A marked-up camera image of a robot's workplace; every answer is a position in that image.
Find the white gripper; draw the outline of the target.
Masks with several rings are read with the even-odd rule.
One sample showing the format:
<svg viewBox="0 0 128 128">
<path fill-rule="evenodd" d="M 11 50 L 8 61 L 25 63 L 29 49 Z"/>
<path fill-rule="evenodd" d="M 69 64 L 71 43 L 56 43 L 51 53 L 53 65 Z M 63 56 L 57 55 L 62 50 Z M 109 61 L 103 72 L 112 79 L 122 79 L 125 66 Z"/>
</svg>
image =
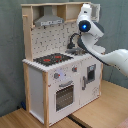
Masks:
<svg viewBox="0 0 128 128">
<path fill-rule="evenodd" d="M 89 4 L 84 4 L 81 7 L 81 11 L 78 15 L 78 19 L 80 21 L 85 20 L 85 19 L 90 20 L 91 19 L 91 12 L 92 12 L 91 6 Z"/>
</svg>

